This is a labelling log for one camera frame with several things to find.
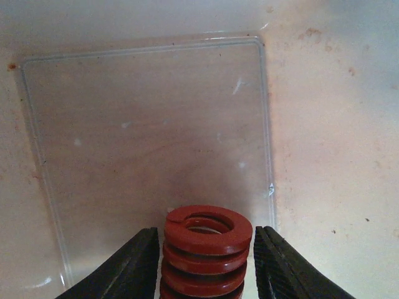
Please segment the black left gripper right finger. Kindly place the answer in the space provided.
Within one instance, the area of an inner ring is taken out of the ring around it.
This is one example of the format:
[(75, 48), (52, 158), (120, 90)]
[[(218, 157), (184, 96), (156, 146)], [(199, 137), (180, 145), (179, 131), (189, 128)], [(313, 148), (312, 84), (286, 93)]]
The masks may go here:
[(254, 264), (259, 298), (353, 298), (270, 226), (256, 227)]

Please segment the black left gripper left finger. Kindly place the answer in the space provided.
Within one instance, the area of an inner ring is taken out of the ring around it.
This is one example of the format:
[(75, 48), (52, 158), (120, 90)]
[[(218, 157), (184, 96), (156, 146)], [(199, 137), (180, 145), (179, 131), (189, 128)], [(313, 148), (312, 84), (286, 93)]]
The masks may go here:
[(140, 230), (62, 298), (153, 298), (157, 275), (158, 229), (151, 227)]

